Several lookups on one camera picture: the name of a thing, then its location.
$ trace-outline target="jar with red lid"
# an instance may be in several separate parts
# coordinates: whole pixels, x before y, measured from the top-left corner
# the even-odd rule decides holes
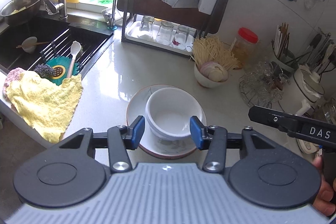
[[[239,68],[245,66],[246,61],[254,52],[258,36],[248,28],[240,28],[231,45],[231,51],[239,61]]]

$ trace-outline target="spoon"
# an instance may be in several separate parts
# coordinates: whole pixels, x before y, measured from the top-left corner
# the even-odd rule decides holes
[[[70,49],[72,59],[71,59],[70,67],[68,69],[67,78],[70,78],[72,75],[72,70],[74,69],[76,56],[77,54],[79,54],[80,50],[81,50],[81,45],[77,41],[73,41],[71,45],[71,49]]]

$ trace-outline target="finger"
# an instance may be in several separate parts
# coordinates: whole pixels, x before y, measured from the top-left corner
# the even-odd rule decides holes
[[[320,190],[317,194],[317,197],[324,200],[324,201],[330,201],[334,196],[334,190],[329,185],[328,182],[326,182],[324,179],[322,179]]]
[[[316,169],[321,173],[323,170],[323,160],[321,156],[318,156],[314,159],[313,165],[316,167]]]
[[[325,216],[331,216],[336,209],[336,205],[322,199],[316,198],[313,203],[315,209],[323,213]]]

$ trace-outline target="bowl of enoki mushrooms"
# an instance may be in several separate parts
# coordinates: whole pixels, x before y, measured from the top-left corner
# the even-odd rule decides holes
[[[192,59],[197,82],[206,88],[215,88],[227,81],[228,72],[238,68],[238,60],[226,49],[218,37],[196,39]]]

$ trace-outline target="white plate with brown rim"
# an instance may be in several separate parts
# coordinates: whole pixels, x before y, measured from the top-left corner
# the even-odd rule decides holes
[[[177,88],[172,85],[151,85],[139,90],[128,104],[126,112],[127,125],[129,126],[139,115],[145,116],[145,107],[149,97],[157,90],[163,88]],[[201,121],[206,125],[206,117]],[[147,122],[139,147],[146,153],[160,159],[175,160],[186,157],[196,150],[192,138],[178,141],[165,141],[155,136]]]

